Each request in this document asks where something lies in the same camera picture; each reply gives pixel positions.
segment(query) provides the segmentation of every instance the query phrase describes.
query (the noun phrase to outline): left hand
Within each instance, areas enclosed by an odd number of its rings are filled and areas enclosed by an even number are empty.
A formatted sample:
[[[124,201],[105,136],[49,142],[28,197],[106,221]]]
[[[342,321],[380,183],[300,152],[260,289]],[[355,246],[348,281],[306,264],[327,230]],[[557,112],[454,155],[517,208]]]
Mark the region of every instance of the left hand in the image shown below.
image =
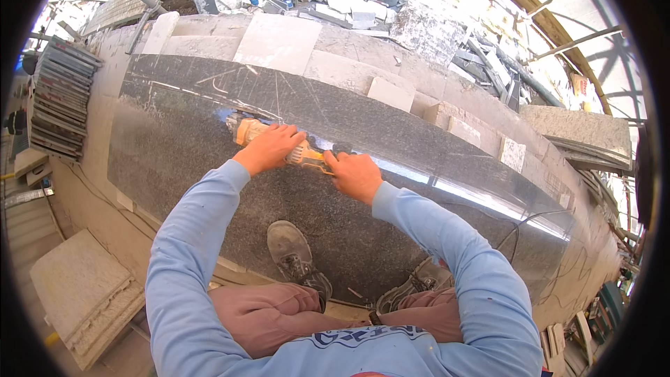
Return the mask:
[[[232,157],[232,160],[244,166],[249,176],[282,167],[284,158],[302,140],[305,140],[305,131],[297,131],[294,125],[272,124],[263,134],[251,142]]]

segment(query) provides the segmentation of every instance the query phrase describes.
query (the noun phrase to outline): hand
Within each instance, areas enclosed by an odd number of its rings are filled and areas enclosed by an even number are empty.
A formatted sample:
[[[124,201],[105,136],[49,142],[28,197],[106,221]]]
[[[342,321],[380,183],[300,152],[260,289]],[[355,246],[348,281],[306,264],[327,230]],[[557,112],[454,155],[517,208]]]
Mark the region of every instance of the hand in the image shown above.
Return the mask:
[[[232,160],[239,162],[249,172],[249,176],[282,167],[284,157],[288,155],[302,140],[305,131],[297,131],[296,126],[272,124],[263,134],[249,142],[247,147],[237,152]]]
[[[335,158],[330,150],[326,150],[323,159],[335,174],[333,184],[339,192],[373,205],[374,194],[384,180],[370,155],[339,153]]]

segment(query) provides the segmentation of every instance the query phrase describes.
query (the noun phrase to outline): shirt sleeve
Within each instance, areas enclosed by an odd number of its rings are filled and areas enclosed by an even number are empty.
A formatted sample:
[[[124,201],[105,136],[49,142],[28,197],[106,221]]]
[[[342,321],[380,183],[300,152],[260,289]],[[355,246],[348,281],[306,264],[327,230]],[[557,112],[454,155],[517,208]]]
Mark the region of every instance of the shirt sleeve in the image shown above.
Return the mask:
[[[151,355],[163,376],[215,376],[251,360],[207,296],[226,227],[249,181],[230,160],[189,188],[158,230],[145,285]]]
[[[445,260],[454,274],[464,344],[440,344],[449,371],[539,375],[543,353],[528,289],[501,253],[456,214],[387,182],[374,196],[373,216],[398,227],[433,258]]]

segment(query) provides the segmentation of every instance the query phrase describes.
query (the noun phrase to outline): granite slab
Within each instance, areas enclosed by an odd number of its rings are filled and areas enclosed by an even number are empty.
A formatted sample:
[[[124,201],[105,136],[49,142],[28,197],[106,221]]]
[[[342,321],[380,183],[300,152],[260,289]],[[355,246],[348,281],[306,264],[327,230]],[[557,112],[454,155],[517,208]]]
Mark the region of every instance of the granite slab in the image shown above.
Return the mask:
[[[163,220],[184,191],[239,146],[225,126],[231,107],[297,124],[321,148],[370,153],[385,180],[461,215],[497,247],[528,214],[562,210],[519,173],[470,143],[362,94],[231,61],[132,56],[116,105],[109,180]],[[264,172],[243,189],[221,255],[281,279],[266,246],[267,226],[294,222],[306,235],[334,297],[360,303],[404,282],[426,254],[366,205],[339,194],[330,179],[297,167]],[[524,223],[500,248],[531,298],[557,269],[574,230],[566,212]]]

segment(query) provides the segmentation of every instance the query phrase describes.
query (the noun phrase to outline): printed logo on shirt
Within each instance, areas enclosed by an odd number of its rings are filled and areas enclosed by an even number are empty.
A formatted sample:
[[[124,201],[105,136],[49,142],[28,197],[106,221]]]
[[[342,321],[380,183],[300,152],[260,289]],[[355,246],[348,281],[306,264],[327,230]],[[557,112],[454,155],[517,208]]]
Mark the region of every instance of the printed logo on shirt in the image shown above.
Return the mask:
[[[325,331],[314,333],[312,336],[297,338],[293,341],[311,341],[316,348],[325,349],[333,343],[346,346],[347,348],[356,348],[363,342],[373,339],[383,338],[388,335],[397,335],[404,333],[410,340],[417,339],[422,335],[430,335],[418,326],[368,326],[358,329],[340,329],[334,331]]]

